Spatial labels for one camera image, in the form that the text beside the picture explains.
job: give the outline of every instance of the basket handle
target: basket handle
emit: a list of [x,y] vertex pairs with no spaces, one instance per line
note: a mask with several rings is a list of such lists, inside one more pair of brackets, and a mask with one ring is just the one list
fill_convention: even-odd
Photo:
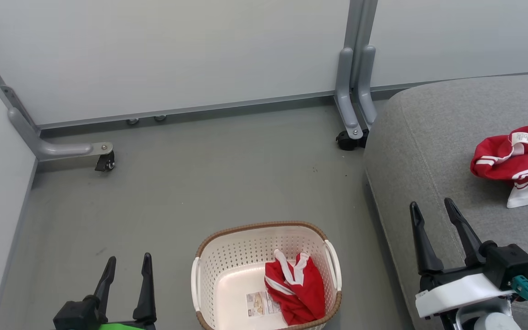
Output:
[[325,253],[327,258],[331,260],[331,279],[333,280],[333,287],[337,291],[341,291],[341,268],[339,266],[339,259],[337,258],[336,249],[333,244],[325,240]]
[[199,266],[199,257],[196,257],[192,262],[191,268],[191,294],[192,294],[192,304],[195,307],[195,311],[201,311],[201,300],[199,299],[199,290],[197,290],[197,278],[200,270]]

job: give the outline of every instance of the printed label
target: printed label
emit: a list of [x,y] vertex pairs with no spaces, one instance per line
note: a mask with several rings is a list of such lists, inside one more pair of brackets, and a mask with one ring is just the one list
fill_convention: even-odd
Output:
[[281,313],[281,306],[266,291],[246,295],[248,317]]
[[528,144],[528,133],[523,132],[515,132],[513,133],[513,136],[511,138],[513,146],[516,143],[525,143]]

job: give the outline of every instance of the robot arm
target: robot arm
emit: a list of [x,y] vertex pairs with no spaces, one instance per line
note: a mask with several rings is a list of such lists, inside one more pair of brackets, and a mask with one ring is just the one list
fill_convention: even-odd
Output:
[[451,223],[460,236],[465,267],[444,269],[436,256],[419,206],[410,205],[417,269],[421,275],[415,305],[420,317],[440,317],[446,330],[519,330],[511,303],[528,300],[528,254],[516,244],[498,247],[481,242],[455,203],[445,199]]
[[67,301],[54,317],[56,330],[156,330],[156,303],[154,300],[154,273],[152,256],[144,255],[142,264],[142,288],[138,306],[134,309],[133,321],[108,323],[105,312],[109,298],[109,287],[115,276],[117,259],[109,258],[95,293],[82,301]]

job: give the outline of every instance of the sofa seam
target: sofa seam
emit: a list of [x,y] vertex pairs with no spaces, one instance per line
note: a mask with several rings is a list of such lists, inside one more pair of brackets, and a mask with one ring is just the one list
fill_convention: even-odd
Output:
[[[373,198],[374,198],[374,188],[372,187],[372,180],[370,179],[370,177],[369,177],[369,175],[368,175],[368,170],[366,169],[364,172],[365,172],[366,178],[367,178],[367,180],[368,180],[368,184],[369,184],[369,186],[370,186],[370,190],[372,191],[372,199],[373,199]],[[394,263],[394,268],[395,268],[395,270],[396,270],[396,279],[398,280],[398,284],[399,284],[399,286],[401,286],[401,288],[404,288],[404,287],[406,287],[406,286],[402,283],[402,281],[401,281],[401,279],[400,279],[400,276],[398,276],[398,274],[399,274],[399,272],[398,272],[398,271],[399,271],[399,269],[398,269],[398,263],[394,262],[395,257],[394,257],[394,253],[393,253],[393,250],[392,250],[392,245],[391,245],[391,243],[390,243],[390,240],[388,239],[388,233],[387,233],[386,230],[384,230],[384,221],[383,221],[383,217],[382,217],[382,215],[381,215],[381,213],[380,213],[380,209],[379,209],[378,207],[376,208],[376,211],[378,212],[378,218],[379,218],[380,224],[381,224],[382,227],[383,227],[383,233],[384,233],[384,236],[385,236],[385,238],[386,238],[386,243],[388,244],[388,250],[390,251],[390,257],[392,258],[392,261],[393,261],[393,263]],[[407,302],[408,302],[407,294],[406,294],[405,290],[401,290],[401,291],[402,291],[402,295],[403,295],[403,297],[405,298],[405,305],[407,305],[407,309],[410,309],[410,308],[409,308],[409,305],[408,305],[408,303],[407,303]]]
[[[415,134],[413,133],[413,130],[411,129],[410,125],[408,124],[407,115],[405,114],[405,107],[404,107],[403,102],[402,102],[402,99],[403,99],[404,96],[406,96],[406,95],[403,92],[401,94],[399,100],[398,100],[398,108],[400,109],[400,112],[402,114],[402,119],[403,119],[404,125],[407,128],[407,130],[409,131],[409,135],[411,136],[412,144],[415,146],[415,149],[417,149],[417,154],[419,155],[419,159],[421,160],[421,165],[422,165],[424,171],[427,173],[427,176],[428,176],[428,179],[429,179],[429,184],[431,184],[431,186],[433,187],[434,194],[435,194],[435,197],[436,197],[436,203],[438,205],[438,208],[439,209],[445,209],[445,207],[442,207],[443,205],[441,204],[441,201],[440,201],[441,200],[440,191],[438,190],[437,185],[436,185],[436,183],[435,183],[435,181],[433,179],[433,174],[431,173],[431,170],[429,169],[429,165],[427,165],[427,161],[425,160],[425,157],[423,155],[423,151],[421,150],[421,148],[419,148],[419,144],[417,144],[417,140],[415,138]],[[463,249],[459,248],[456,236],[453,234],[453,232],[452,232],[451,228],[449,227],[449,225],[447,225],[445,227],[447,228],[448,233],[451,234],[453,245],[455,246],[456,252],[459,253],[459,257],[461,259],[462,258]]]

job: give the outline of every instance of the gray metal post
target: gray metal post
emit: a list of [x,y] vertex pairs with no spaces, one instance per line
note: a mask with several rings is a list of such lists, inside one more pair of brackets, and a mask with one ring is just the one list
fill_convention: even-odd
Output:
[[352,106],[352,100],[350,100],[350,74],[353,58],[352,48],[344,48],[339,53],[337,79],[335,80],[335,104],[346,126],[348,136],[353,140],[358,140],[362,137],[362,130]]
[[[111,159],[107,156],[105,156],[105,158],[108,158],[108,163],[111,163],[111,167],[108,169],[113,169],[113,144],[111,144],[111,142],[71,144],[54,144],[46,142],[38,136],[38,132],[27,120],[29,117],[26,117],[20,110],[13,106],[14,102],[11,102],[6,94],[13,94],[15,102],[19,102],[19,99],[15,96],[11,88],[0,84],[0,98],[6,107],[8,107],[8,119],[38,161],[111,154]],[[98,167],[100,169],[99,171],[102,171],[101,168],[103,167],[103,164],[98,165]]]
[[365,0],[362,6],[360,29],[356,37],[356,52],[352,63],[350,83],[354,86],[354,100],[358,102],[369,129],[376,119],[376,107],[370,93],[370,80],[376,48],[369,44],[378,0]]
[[372,67],[374,66],[374,55],[376,54],[376,48],[371,44],[364,46],[362,49],[362,61],[360,76],[358,77],[358,84],[354,89],[357,100],[360,102],[362,108],[362,114],[368,128],[370,129],[376,120],[376,107],[372,100],[372,94],[370,92],[370,79],[372,78]]

